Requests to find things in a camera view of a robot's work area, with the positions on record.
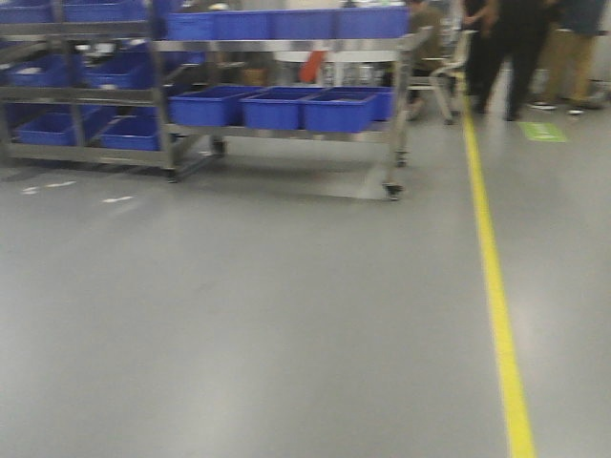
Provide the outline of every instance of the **khaki pants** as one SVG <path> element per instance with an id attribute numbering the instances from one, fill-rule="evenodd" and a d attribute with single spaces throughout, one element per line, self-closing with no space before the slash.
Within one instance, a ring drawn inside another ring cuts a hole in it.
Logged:
<path id="1" fill-rule="evenodd" d="M 550 72 L 543 92 L 543 101 L 554 103 L 569 63 L 575 67 L 575 85 L 571 100 L 580 103 L 587 98 L 595 43 L 595 36 L 563 30 L 552 32 L 550 48 L 546 52 L 546 67 Z"/>

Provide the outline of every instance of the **person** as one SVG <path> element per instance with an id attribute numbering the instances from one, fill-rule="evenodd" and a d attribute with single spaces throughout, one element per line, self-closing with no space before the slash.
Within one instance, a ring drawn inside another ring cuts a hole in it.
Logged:
<path id="1" fill-rule="evenodd" d="M 486 14 L 486 0 L 461 0 L 462 27 L 475 31 L 471 39 L 469 59 L 465 68 L 469 95 L 481 92 L 486 65 L 486 43 L 482 37 L 483 18 Z"/>
<path id="2" fill-rule="evenodd" d="M 488 63 L 475 111 L 487 113 L 500 67 L 511 56 L 512 76 L 505 120 L 520 118 L 547 32 L 546 10 L 556 0 L 486 0 L 484 34 L 488 38 Z"/>
<path id="3" fill-rule="evenodd" d="M 602 105 L 588 100 L 592 58 L 600 21 L 607 0 L 560 0 L 563 8 L 560 28 L 553 31 L 554 48 L 550 50 L 549 79 L 539 101 L 532 108 L 553 111 L 569 63 L 575 68 L 575 81 L 569 100 L 569 114 L 582 115 Z"/>
<path id="4" fill-rule="evenodd" d="M 413 56 L 413 76 L 429 76 L 440 66 L 441 57 L 441 21 L 443 13 L 425 0 L 409 0 L 410 30 L 418 31 L 423 27 L 431 27 L 431 36 L 415 52 Z M 424 99 L 420 92 L 410 91 L 410 119 L 416 119 L 424 107 Z"/>

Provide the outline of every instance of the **white sneaker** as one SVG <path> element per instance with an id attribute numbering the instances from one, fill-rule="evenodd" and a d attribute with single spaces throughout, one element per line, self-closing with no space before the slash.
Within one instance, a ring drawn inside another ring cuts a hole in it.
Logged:
<path id="1" fill-rule="evenodd" d="M 542 110 L 544 112 L 552 112 L 553 110 L 557 108 L 557 106 L 554 105 L 553 103 L 547 103 L 547 102 L 533 102 L 533 103 L 529 103 L 528 106 L 530 108 L 534 108 L 535 110 Z"/>

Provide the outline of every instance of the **black pants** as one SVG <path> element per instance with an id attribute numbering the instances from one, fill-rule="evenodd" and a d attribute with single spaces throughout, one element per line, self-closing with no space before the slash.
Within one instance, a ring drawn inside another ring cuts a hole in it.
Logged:
<path id="1" fill-rule="evenodd" d="M 486 50 L 487 42 L 481 36 L 480 31 L 476 31 L 471 39 L 469 49 L 469 60 L 465 68 L 469 94 L 479 94 L 486 74 L 486 64 L 488 55 Z"/>
<path id="2" fill-rule="evenodd" d="M 524 103 L 537 68 L 542 36 L 537 28 L 512 27 L 498 23 L 488 41 L 488 63 L 483 76 L 479 108 L 488 104 L 496 77 L 505 58 L 510 57 L 512 77 L 507 97 L 507 112 L 516 114 Z"/>

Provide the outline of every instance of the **metal shelf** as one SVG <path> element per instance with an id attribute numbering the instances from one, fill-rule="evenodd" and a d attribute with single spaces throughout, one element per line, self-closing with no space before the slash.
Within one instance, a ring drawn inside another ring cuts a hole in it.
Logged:
<path id="1" fill-rule="evenodd" d="M 156 104 L 155 90 L 0 87 L 0 99 L 77 105 L 150 106 Z"/>
<path id="2" fill-rule="evenodd" d="M 321 140 L 361 143 L 386 143 L 390 139 L 390 123 L 376 122 L 368 130 L 350 134 L 344 132 L 317 133 L 311 131 L 272 131 L 247 127 L 191 127 L 170 124 L 169 132 L 181 135 L 244 136 L 251 138 L 283 138 L 292 140 Z"/>
<path id="3" fill-rule="evenodd" d="M 94 36 L 131 38 L 149 36 L 150 32 L 147 21 L 0 24 L 0 36 L 21 41 L 42 41 L 54 37 L 69 40 Z"/>
<path id="4" fill-rule="evenodd" d="M 373 52 L 412 51 L 428 36 L 429 28 L 419 33 L 392 39 L 354 40 L 262 40 L 262 41 L 155 41 L 160 52 L 204 51 L 204 52 Z"/>
<path id="5" fill-rule="evenodd" d="M 28 145 L 24 143 L 9 143 L 7 150 L 10 157 L 21 159 L 69 160 L 159 168 L 164 168 L 167 164 L 166 154 L 162 151 L 112 150 L 78 146 Z"/>

